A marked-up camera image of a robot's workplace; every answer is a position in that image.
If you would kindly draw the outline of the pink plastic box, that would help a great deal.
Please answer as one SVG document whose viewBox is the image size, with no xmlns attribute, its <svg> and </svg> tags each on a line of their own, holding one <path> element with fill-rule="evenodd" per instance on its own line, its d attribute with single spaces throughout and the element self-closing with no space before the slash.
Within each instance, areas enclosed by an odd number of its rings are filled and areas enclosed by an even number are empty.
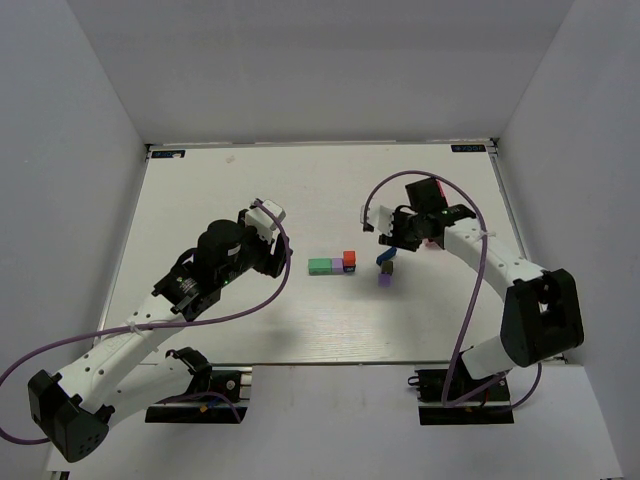
<svg viewBox="0 0 640 480">
<path fill-rule="evenodd" d="M 438 180 L 431 179 L 431 182 L 433 183 L 433 187 L 430 192 L 432 193 L 432 202 L 435 204 L 433 209 L 441 210 L 448 206 L 444 190 Z M 440 249 L 440 246 L 430 238 L 423 240 L 423 246 L 428 249 Z"/>
</svg>

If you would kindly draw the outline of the dark blue long block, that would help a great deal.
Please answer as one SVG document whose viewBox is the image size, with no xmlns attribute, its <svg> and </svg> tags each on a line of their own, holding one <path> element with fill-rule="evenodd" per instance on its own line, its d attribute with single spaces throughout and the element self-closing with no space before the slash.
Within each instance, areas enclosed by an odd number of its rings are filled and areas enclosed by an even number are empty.
<svg viewBox="0 0 640 480">
<path fill-rule="evenodd" d="M 385 261 L 391 261 L 395 258 L 395 256 L 397 255 L 397 248 L 396 247 L 390 247 L 387 250 L 385 250 L 384 252 L 382 252 L 381 254 L 379 254 L 376 258 L 376 264 L 378 266 L 381 266 Z"/>
</svg>

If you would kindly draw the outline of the olive brown cube block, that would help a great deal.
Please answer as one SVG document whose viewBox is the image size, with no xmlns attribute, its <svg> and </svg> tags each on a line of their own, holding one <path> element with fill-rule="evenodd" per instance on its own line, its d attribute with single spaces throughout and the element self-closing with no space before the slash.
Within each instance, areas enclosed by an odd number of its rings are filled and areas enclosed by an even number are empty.
<svg viewBox="0 0 640 480">
<path fill-rule="evenodd" d="M 385 275 L 392 275 L 394 272 L 394 262 L 392 260 L 385 260 L 381 263 L 381 273 Z"/>
</svg>

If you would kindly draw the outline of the small purple cube block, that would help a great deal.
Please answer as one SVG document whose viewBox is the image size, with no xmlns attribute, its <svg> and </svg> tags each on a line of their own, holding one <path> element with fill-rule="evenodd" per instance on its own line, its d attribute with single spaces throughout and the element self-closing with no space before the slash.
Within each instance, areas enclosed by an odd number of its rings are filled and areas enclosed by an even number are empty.
<svg viewBox="0 0 640 480">
<path fill-rule="evenodd" d="M 382 288 L 388 288 L 391 286 L 392 276 L 386 273 L 380 273 L 378 275 L 378 286 Z"/>
</svg>

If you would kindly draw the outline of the green wood block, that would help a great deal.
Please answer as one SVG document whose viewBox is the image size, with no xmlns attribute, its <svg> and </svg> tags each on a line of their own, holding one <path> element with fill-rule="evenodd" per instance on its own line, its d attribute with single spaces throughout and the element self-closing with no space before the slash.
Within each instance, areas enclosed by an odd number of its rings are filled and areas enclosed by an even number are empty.
<svg viewBox="0 0 640 480">
<path fill-rule="evenodd" d="M 307 267 L 310 275 L 326 275 L 333 271 L 331 258 L 310 258 Z"/>
</svg>

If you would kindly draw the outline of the red cube block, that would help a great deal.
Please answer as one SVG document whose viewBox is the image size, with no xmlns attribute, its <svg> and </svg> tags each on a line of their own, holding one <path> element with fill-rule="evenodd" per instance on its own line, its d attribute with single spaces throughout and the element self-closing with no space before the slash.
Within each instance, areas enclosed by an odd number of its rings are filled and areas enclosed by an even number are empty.
<svg viewBox="0 0 640 480">
<path fill-rule="evenodd" d="M 343 265 L 348 267 L 356 265 L 356 252 L 354 250 L 343 252 Z"/>
</svg>

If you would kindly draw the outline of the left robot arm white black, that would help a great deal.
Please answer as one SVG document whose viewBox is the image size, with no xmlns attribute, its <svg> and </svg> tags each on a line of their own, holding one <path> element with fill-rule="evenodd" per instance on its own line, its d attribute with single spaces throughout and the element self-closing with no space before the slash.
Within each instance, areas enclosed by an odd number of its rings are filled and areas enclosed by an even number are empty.
<svg viewBox="0 0 640 480">
<path fill-rule="evenodd" d="M 235 221 L 210 223 L 121 326 L 98 332 L 99 343 L 69 365 L 31 377 L 31 417 L 67 462 L 89 456 L 112 427 L 177 395 L 179 387 L 195 399 L 218 395 L 207 385 L 210 363 L 191 347 L 170 351 L 140 380 L 133 372 L 173 335 L 205 325 L 203 314 L 244 273 L 287 280 L 292 251 L 285 217 L 281 206 L 265 200 L 240 211 Z"/>
</svg>

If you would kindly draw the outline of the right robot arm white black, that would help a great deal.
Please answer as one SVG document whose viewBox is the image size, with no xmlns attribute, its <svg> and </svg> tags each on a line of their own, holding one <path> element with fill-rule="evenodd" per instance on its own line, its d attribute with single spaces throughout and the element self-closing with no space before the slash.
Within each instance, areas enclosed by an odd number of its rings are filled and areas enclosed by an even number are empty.
<svg viewBox="0 0 640 480">
<path fill-rule="evenodd" d="M 462 260 L 501 298 L 500 330 L 463 349 L 455 345 L 443 389 L 457 379 L 488 382 L 581 346 L 585 339 L 577 284 L 565 269 L 551 271 L 512 252 L 487 229 L 470 202 L 451 205 L 438 179 L 405 187 L 408 204 L 369 207 L 362 224 L 379 231 L 382 245 L 416 251 L 426 240 Z"/>
</svg>

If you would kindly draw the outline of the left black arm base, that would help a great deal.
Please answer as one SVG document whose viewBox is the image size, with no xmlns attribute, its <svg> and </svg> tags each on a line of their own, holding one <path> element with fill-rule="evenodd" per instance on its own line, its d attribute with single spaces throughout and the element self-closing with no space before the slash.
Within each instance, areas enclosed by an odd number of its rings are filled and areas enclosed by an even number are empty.
<svg viewBox="0 0 640 480">
<path fill-rule="evenodd" d="M 190 347 L 170 349 L 165 359 L 180 362 L 189 375 L 182 392 L 149 406 L 148 424 L 240 424 L 250 401 L 251 367 L 220 367 Z"/>
</svg>

